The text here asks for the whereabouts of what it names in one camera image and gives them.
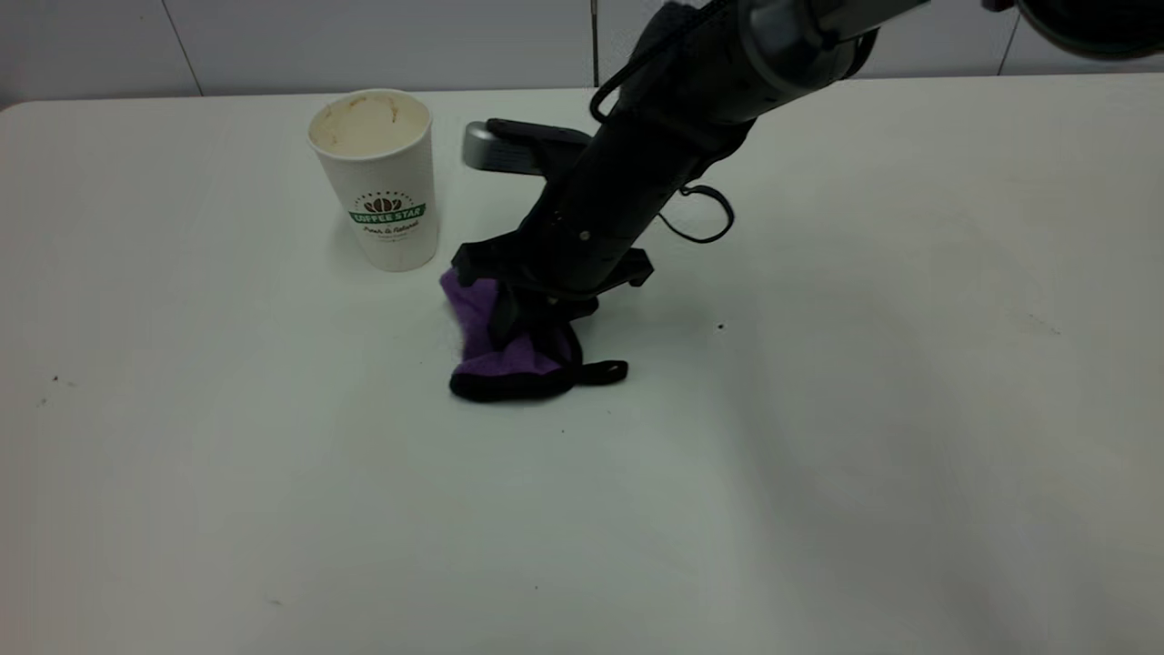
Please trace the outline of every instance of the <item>purple towel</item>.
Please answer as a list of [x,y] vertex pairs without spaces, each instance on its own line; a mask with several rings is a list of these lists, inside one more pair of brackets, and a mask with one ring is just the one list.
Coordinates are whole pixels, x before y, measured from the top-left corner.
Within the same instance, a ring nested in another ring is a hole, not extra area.
[[582,348],[568,322],[538,335],[525,334],[497,351],[489,341],[489,316],[497,300],[497,280],[461,286],[456,271],[440,278],[464,335],[464,354],[449,389],[471,401],[544,399],[575,385],[610,385],[626,378],[625,362],[582,365]]

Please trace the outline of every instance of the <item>green label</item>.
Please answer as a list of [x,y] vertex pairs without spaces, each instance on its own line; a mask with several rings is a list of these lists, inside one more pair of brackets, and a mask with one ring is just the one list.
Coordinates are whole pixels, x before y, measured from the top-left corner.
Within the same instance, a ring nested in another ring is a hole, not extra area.
[[384,213],[357,213],[349,211],[348,214],[352,215],[352,220],[356,222],[372,223],[372,222],[399,222],[402,220],[409,220],[410,218],[420,218],[425,214],[425,205],[417,205],[414,207],[409,207],[406,209],[390,211]]

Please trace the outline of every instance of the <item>white wall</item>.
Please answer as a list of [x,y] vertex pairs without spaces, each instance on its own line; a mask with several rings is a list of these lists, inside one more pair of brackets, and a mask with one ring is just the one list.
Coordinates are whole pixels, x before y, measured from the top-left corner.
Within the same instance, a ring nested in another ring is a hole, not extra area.
[[[602,79],[625,63],[662,3],[597,0]],[[0,0],[0,108],[33,99],[200,92],[589,86],[590,6],[591,0]],[[1015,10],[992,14],[980,0],[932,0],[883,28],[859,77],[1137,70],[1164,71],[1164,56],[1084,59],[1044,41]]]
[[166,0],[206,94],[584,86],[590,0]]
[[158,0],[0,0],[0,107],[197,94]]
[[857,77],[998,74],[1016,20],[979,0],[931,0],[881,28]]

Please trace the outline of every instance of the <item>paper cup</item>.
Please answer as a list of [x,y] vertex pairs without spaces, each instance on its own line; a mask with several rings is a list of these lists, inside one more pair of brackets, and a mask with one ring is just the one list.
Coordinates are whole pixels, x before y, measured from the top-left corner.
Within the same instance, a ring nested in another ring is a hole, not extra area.
[[411,270],[436,251],[432,113],[403,91],[355,91],[307,128],[348,223],[368,259]]

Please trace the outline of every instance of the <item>black robotic arm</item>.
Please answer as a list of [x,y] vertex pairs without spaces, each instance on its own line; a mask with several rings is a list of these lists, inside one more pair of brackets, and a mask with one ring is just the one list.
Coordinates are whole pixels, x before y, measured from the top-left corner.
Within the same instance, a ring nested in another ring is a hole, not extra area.
[[[928,0],[668,2],[630,63],[596,93],[594,138],[491,120],[498,144],[481,168],[538,173],[546,187],[516,232],[461,245],[462,285],[499,282],[490,321],[497,348],[517,335],[592,313],[597,296],[652,272],[636,238],[676,191],[734,152],[757,116],[857,72],[878,28]],[[985,0],[1001,9],[1014,0]],[[1057,43],[1093,56],[1161,47],[1164,0],[1018,0]],[[1106,16],[1106,22],[1096,22]],[[603,99],[620,87],[604,114]]]

